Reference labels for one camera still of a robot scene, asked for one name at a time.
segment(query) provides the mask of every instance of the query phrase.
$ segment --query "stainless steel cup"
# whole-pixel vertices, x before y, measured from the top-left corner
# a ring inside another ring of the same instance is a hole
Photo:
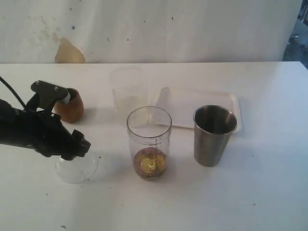
[[[207,167],[215,166],[237,127],[235,115],[216,105],[199,107],[193,114],[194,158]]]

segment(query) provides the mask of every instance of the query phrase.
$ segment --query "white table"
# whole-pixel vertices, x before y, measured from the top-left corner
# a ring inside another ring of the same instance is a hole
[[[125,64],[1,64],[27,101],[46,80],[77,88],[84,118],[73,125],[92,144],[97,172],[61,183],[56,157],[0,146],[0,230],[308,230],[308,71],[292,63],[137,64],[149,99],[161,87],[235,93],[243,129],[218,166],[193,158],[193,130],[173,128],[165,175],[141,180],[132,168],[126,128],[115,122],[108,73]],[[20,108],[0,86],[0,98]]]

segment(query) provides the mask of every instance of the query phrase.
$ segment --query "black cable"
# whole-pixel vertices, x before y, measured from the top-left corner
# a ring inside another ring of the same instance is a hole
[[[16,97],[19,103],[26,109],[25,103],[19,97],[19,95],[15,92],[15,90],[0,76],[0,81],[11,91],[11,93]]]

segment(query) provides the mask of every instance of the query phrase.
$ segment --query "white wall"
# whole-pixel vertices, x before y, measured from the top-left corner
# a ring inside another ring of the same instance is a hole
[[[301,0],[1,1],[0,62],[53,63],[61,37],[81,50],[89,63],[280,61],[300,4]]]

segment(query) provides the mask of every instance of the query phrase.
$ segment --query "brown cup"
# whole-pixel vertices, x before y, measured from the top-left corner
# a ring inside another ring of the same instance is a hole
[[[71,98],[67,104],[56,102],[54,111],[61,116],[61,120],[67,123],[74,123],[83,116],[83,102],[76,89],[68,88]]]

